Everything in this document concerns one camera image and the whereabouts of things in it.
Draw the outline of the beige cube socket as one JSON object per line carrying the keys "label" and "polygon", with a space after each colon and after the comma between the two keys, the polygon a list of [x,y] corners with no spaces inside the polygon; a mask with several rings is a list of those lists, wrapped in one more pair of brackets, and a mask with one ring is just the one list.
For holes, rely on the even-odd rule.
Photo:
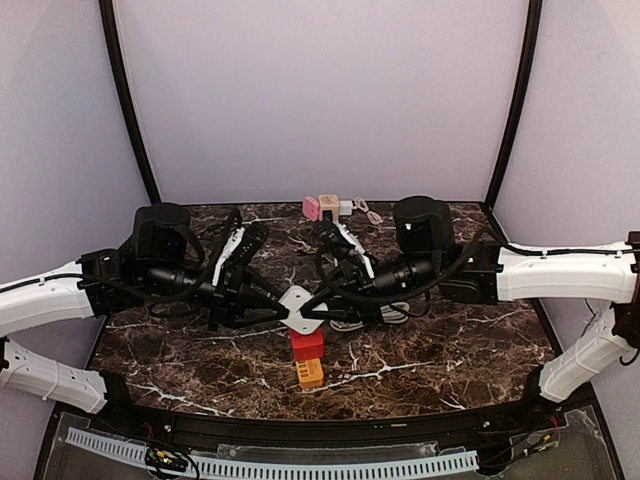
{"label": "beige cube socket", "polygon": [[330,219],[331,221],[335,221],[339,219],[341,203],[340,199],[337,195],[334,194],[324,194],[318,197],[319,202],[319,219]]}

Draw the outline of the orange power strip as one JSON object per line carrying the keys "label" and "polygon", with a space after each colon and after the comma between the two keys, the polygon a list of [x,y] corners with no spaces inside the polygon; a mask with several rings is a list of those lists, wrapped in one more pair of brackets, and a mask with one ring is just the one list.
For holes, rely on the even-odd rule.
{"label": "orange power strip", "polygon": [[296,361],[299,385],[302,389],[314,389],[324,385],[324,372],[320,358]]}

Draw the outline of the white usb charger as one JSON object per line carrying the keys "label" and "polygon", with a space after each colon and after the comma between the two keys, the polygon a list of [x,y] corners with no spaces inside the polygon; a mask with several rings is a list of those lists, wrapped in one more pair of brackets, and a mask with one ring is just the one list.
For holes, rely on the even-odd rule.
{"label": "white usb charger", "polygon": [[340,200],[339,201],[339,215],[351,216],[354,210],[354,203],[352,200]]}

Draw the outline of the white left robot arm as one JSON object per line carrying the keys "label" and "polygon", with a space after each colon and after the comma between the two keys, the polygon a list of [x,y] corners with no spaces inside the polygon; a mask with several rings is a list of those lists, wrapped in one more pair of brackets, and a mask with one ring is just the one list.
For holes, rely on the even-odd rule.
{"label": "white left robot arm", "polygon": [[117,249],[81,256],[49,273],[1,287],[1,385],[65,403],[89,414],[119,413],[131,403],[124,378],[81,370],[35,354],[11,334],[67,319],[109,316],[137,307],[184,302],[209,311],[210,326],[244,328],[249,309],[284,320],[281,292],[250,267],[268,236],[245,228],[232,209],[222,240],[206,252],[189,210],[174,203],[139,208],[131,236]]}

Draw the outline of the pink plug adapter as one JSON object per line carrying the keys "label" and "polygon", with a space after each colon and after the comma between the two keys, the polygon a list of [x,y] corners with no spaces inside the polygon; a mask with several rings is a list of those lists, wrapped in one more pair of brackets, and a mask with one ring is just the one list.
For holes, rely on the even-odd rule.
{"label": "pink plug adapter", "polygon": [[302,204],[303,215],[311,222],[316,222],[321,218],[321,207],[319,201],[311,196],[306,196]]}

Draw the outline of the red cube socket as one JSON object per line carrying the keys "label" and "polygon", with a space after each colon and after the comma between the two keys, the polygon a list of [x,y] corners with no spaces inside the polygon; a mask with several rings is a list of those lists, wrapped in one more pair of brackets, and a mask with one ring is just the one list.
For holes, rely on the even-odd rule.
{"label": "red cube socket", "polygon": [[293,329],[289,330],[291,345],[296,362],[304,362],[324,357],[324,337],[318,328],[309,335],[303,335]]}

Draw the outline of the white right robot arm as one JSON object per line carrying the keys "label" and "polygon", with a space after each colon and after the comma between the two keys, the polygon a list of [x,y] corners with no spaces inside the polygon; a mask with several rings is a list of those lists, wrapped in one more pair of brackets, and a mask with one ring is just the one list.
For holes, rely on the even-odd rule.
{"label": "white right robot arm", "polygon": [[411,196],[393,205],[400,255],[375,260],[340,222],[335,195],[307,197],[304,216],[322,245],[315,256],[321,283],[299,309],[305,319],[379,322],[383,307],[428,296],[495,305],[534,298],[584,298],[609,308],[567,351],[534,370],[530,400],[561,403],[626,353],[639,348],[639,235],[593,247],[531,247],[484,228],[455,240],[446,202]]}

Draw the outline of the white adapter plug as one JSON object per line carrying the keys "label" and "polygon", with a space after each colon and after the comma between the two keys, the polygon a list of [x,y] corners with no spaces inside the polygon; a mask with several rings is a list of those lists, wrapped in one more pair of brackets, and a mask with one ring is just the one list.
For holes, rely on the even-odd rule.
{"label": "white adapter plug", "polygon": [[308,305],[312,294],[301,286],[291,286],[279,299],[279,303],[288,310],[288,316],[280,320],[294,332],[308,336],[318,330],[324,323],[321,313],[328,311],[325,303]]}

